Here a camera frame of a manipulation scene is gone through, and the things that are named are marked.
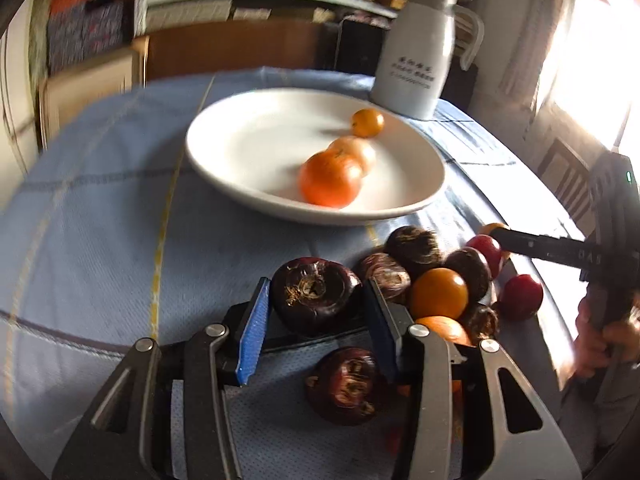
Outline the person's right hand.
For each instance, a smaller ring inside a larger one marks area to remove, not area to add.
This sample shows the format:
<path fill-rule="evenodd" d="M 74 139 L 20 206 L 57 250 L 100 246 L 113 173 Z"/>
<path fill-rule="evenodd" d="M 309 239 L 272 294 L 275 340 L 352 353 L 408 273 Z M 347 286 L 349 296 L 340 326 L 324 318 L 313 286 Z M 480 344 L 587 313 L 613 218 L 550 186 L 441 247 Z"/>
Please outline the person's right hand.
<path fill-rule="evenodd" d="M 618 321 L 596 330 L 591 323 L 588 297 L 578 304 L 575 321 L 577 338 L 574 341 L 575 374 L 580 378 L 591 378 L 600 368 L 610 364 L 608 347 L 620 349 L 622 362 L 637 362 L 639 359 L 639 324 Z"/>

